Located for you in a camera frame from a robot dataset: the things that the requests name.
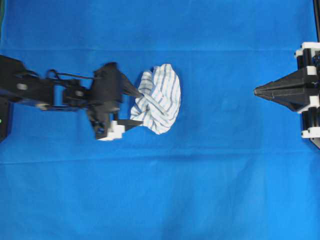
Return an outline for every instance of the blue tablecloth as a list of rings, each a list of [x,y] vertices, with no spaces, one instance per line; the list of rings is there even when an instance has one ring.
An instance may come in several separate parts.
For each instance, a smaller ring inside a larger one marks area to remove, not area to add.
[[[136,86],[170,63],[182,102],[168,133],[113,142],[94,140],[84,111],[16,104],[0,239],[319,239],[319,151],[297,114],[253,95],[295,71],[307,41],[309,0],[7,0],[1,54],[42,76],[115,61]]]

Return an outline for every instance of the black mechanical arm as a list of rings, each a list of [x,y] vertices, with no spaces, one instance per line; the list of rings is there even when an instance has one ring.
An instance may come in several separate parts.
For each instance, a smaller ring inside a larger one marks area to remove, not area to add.
[[[294,56],[298,70],[259,86],[254,94],[301,114],[301,136],[320,148],[320,0],[313,0],[318,42],[304,42]]]
[[[91,87],[81,86],[80,79],[92,80]],[[61,106],[55,105],[55,86],[64,87]],[[14,103],[42,111],[85,109],[97,140],[121,138],[123,132],[142,124],[141,121],[118,118],[123,94],[142,97],[114,62],[96,70],[94,77],[51,69],[45,78],[40,78],[37,73],[27,70],[21,61],[0,55],[0,142],[10,133]]]

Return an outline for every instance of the striped towel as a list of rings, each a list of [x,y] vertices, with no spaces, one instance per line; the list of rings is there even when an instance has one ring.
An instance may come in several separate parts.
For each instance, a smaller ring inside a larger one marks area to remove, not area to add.
[[[156,134],[169,131],[181,104],[180,80],[171,64],[145,71],[138,90],[144,97],[136,98],[130,119],[143,121],[142,126]]]

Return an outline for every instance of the screw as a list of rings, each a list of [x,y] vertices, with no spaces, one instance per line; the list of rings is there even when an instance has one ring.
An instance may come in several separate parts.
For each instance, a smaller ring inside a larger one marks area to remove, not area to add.
[[[16,85],[16,88],[19,90],[27,90],[28,89],[28,85],[24,84],[24,83],[18,83]]]
[[[75,95],[77,95],[78,97],[83,97],[84,93],[82,91],[75,91]]]

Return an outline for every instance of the white plastic part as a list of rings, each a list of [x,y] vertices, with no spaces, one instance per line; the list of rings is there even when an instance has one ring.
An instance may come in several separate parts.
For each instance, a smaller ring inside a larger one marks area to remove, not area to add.
[[[24,84],[24,83],[18,83],[16,85],[16,88],[19,89],[19,90],[28,90],[28,85],[27,84]]]
[[[309,138],[310,138],[310,134],[309,134],[308,130],[302,131],[302,132],[301,132],[301,137],[302,137],[303,139],[309,139]]]
[[[112,121],[111,126],[108,129],[108,134],[104,138],[100,138],[99,141],[112,141],[114,139],[122,139],[122,134],[126,131],[124,125],[118,125],[117,121]]]
[[[320,138],[320,127],[319,126],[309,127],[308,131],[302,131],[302,137],[304,139]]]
[[[295,51],[294,57],[303,55],[304,49],[311,49],[311,57],[313,58],[316,55],[316,51],[320,51],[320,42],[304,42],[301,45],[301,48]]]
[[[307,66],[306,71],[308,75],[317,75],[317,68],[315,66]]]
[[[309,98],[310,98],[310,104],[299,109],[297,111],[298,114],[302,114],[302,112],[308,111],[308,109],[312,108],[312,107],[315,107],[315,108],[320,107],[319,95],[318,96],[309,96]]]

